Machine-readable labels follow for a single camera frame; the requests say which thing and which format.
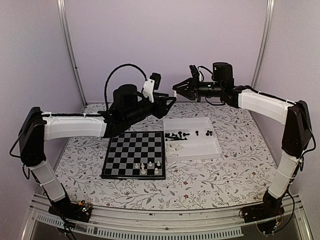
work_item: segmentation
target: floral tablecloth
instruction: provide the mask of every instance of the floral tablecloth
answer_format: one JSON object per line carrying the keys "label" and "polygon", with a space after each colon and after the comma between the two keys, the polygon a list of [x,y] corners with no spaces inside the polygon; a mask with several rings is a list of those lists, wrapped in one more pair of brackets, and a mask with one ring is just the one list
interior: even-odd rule
{"label": "floral tablecloth", "polygon": [[[87,113],[103,110],[90,104]],[[74,137],[55,171],[71,200],[96,206],[146,210],[210,209],[259,202],[276,165],[250,113],[207,103],[176,103],[166,118],[209,117],[218,137],[219,158],[166,162],[166,180],[111,180],[100,174],[109,139]],[[153,116],[130,131],[162,130]]]}

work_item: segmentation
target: robotic arm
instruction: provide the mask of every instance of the robotic arm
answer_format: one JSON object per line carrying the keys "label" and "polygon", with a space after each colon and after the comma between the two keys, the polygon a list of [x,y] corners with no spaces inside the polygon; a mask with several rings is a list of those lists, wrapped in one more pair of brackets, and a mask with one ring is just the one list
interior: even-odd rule
{"label": "robotic arm", "polygon": [[226,62],[213,63],[213,82],[201,82],[198,69],[194,65],[189,67],[192,77],[173,86],[177,94],[198,102],[201,97],[218,97],[231,107],[265,115],[285,126],[281,161],[263,203],[241,210],[246,223],[283,214],[282,198],[303,165],[303,154],[312,137],[307,104],[257,92],[250,86],[235,86],[232,66]]}
{"label": "robotic arm", "polygon": [[92,205],[84,201],[70,201],[46,161],[44,141],[82,136],[110,138],[128,130],[131,125],[147,116],[162,118],[167,115],[176,98],[154,92],[154,89],[158,89],[160,80],[160,74],[153,73],[146,79],[142,93],[132,84],[120,86],[113,92],[113,104],[107,111],[94,114],[61,114],[42,112],[39,107],[30,110],[17,139],[20,156],[13,157],[19,157],[24,166],[31,170],[37,183],[43,187],[51,203],[50,213],[62,219],[88,222]]}

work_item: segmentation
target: tabletop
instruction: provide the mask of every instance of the tabletop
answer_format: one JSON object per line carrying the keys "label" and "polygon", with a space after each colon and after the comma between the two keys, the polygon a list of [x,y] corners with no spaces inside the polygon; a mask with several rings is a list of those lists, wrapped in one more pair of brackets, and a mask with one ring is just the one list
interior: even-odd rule
{"label": "tabletop", "polygon": [[[86,113],[105,109],[90,104]],[[260,202],[277,166],[247,110],[176,103],[165,118],[209,117],[222,149],[218,158],[166,162],[165,180],[101,179],[108,138],[70,138],[55,171],[72,201],[142,210],[212,209]],[[153,116],[130,131],[161,131]]]}

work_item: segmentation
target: plastic tray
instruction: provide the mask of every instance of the plastic tray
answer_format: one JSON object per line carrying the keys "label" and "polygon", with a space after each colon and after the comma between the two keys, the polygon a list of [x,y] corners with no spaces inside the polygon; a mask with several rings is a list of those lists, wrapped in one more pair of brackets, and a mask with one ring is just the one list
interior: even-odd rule
{"label": "plastic tray", "polygon": [[[222,151],[214,127],[208,117],[166,118],[163,120],[163,130],[165,136],[175,134],[183,139],[172,140],[164,137],[167,161],[201,160],[218,158],[221,155]],[[211,131],[211,135],[207,136],[207,131]]]}

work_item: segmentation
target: black chessboard square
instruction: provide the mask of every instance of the black chessboard square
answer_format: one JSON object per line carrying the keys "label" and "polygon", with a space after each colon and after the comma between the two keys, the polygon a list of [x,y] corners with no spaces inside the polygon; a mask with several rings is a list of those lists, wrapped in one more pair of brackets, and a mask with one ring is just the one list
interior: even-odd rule
{"label": "black chessboard square", "polygon": [[163,131],[123,132],[109,141],[101,178],[164,180],[165,159]]}

